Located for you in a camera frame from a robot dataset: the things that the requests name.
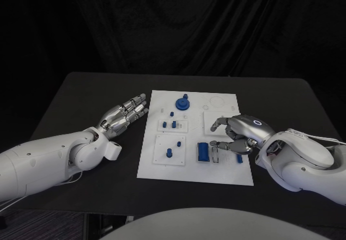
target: blue object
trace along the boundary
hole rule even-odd
[[[167,154],[166,154],[167,158],[171,158],[173,154],[171,154],[171,149],[167,149]]]
[[[242,158],[242,155],[236,154],[236,160],[238,160],[238,163],[242,164],[243,163],[243,158]]]
[[[176,100],[174,106],[181,111],[184,111],[190,107],[190,102],[187,100],[187,94],[184,94],[183,97]]]
[[[197,161],[209,162],[209,145],[206,142],[197,144]]]

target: table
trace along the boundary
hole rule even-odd
[[[264,120],[275,131],[292,128],[340,138],[302,79],[73,72],[31,140],[95,126],[105,111],[141,93],[150,104],[151,90],[236,94],[239,112]],[[114,139],[122,146],[117,161],[104,159],[78,182],[30,195],[14,207],[128,216],[209,207],[243,210],[294,224],[346,226],[346,207],[314,192],[285,190],[255,165],[258,151],[249,155],[253,186],[137,178],[145,121],[147,116]]]

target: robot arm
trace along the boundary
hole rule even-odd
[[[117,105],[95,127],[26,142],[0,153],[0,201],[46,190],[92,169],[104,157],[117,160],[121,146],[109,139],[148,112],[144,100],[141,94]]]
[[[259,149],[255,164],[266,169],[275,182],[290,191],[313,191],[346,205],[346,146],[323,147],[292,129],[275,133],[255,117],[236,115],[219,118],[213,132],[226,125],[225,134],[233,142],[209,144],[222,150],[246,155]]]

